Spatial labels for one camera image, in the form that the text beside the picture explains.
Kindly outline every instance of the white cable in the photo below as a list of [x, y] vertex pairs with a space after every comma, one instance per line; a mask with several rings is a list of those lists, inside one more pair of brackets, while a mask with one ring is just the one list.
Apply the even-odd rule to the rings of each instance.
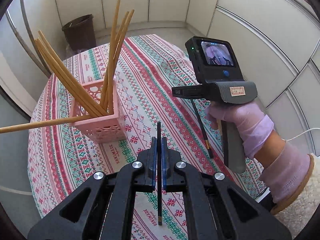
[[306, 132], [309, 132], [309, 131], [311, 131], [311, 130], [320, 130], [320, 128], [311, 128], [311, 129], [309, 129], [309, 130], [306, 130], [306, 131], [304, 131], [303, 133], [301, 133], [301, 134], [299, 134], [299, 135], [297, 135], [296, 137], [293, 137], [293, 138], [291, 138], [291, 139], [289, 139], [289, 140], [285, 140], [285, 139], [283, 139], [284, 141], [291, 141], [291, 140], [293, 140], [293, 139], [295, 139], [295, 138], [297, 138], [297, 137], [299, 137], [300, 135], [302, 135], [302, 134], [304, 134], [304, 133], [306, 133]]

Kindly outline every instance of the white fuzzy sleeve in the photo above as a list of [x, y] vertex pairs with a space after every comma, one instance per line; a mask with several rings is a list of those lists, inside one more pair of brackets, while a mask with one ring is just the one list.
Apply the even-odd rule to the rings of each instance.
[[301, 194], [290, 206], [275, 215], [290, 230], [292, 238], [305, 227], [320, 204], [320, 159], [314, 157], [314, 161], [312, 175]]

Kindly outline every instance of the gripper handle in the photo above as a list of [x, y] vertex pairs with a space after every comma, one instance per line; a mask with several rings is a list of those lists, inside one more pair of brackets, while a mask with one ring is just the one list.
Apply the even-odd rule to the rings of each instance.
[[243, 141], [234, 123], [217, 120], [223, 150], [224, 165], [235, 173], [246, 169]]

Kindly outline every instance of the metal pole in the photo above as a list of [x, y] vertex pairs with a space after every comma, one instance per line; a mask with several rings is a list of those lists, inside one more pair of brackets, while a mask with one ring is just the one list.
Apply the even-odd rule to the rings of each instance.
[[23, 47], [23, 49], [26, 51], [26, 53], [29, 55], [29, 57], [33, 60], [33, 62], [40, 68], [40, 70], [48, 77], [50, 78], [51, 73], [49, 73], [44, 66], [40, 63], [40, 61], [36, 58], [36, 56], [32, 53], [32, 51], [29, 49], [29, 47], [27, 46], [27, 44], [24, 42], [23, 38], [21, 37], [20, 33], [17, 31], [16, 27], [14, 26], [10, 13], [8, 11], [8, 9], [5, 12], [5, 15], [8, 19], [8, 23], [14, 33], [14, 35], [17, 37], [18, 41], [20, 42], [21, 46]]
[[32, 32], [31, 32], [31, 29], [30, 29], [30, 26], [29, 26], [29, 22], [28, 22], [28, 19], [27, 19], [27, 14], [26, 14], [26, 9], [24, 7], [24, 0], [20, 0], [20, 5], [21, 5], [21, 12], [22, 12], [22, 17], [23, 17], [23, 21], [24, 21], [24, 25], [26, 26], [26, 29], [27, 29], [27, 33], [29, 35], [29, 38], [31, 40], [31, 43], [32, 43], [32, 46], [33, 48], [35, 49], [42, 65], [44, 66], [44, 68], [49, 72], [51, 73], [49, 67], [47, 66], [46, 62], [44, 61], [44, 58], [42, 57], [41, 53], [39, 52], [36, 44], [35, 44], [35, 39], [33, 38], [33, 35], [32, 35]]

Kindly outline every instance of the sleeve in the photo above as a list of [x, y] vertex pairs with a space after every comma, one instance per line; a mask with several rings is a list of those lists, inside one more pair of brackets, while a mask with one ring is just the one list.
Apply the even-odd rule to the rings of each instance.
[[296, 192], [278, 203], [271, 213], [291, 232], [292, 238], [306, 226], [320, 204], [320, 159], [313, 157], [310, 168]]

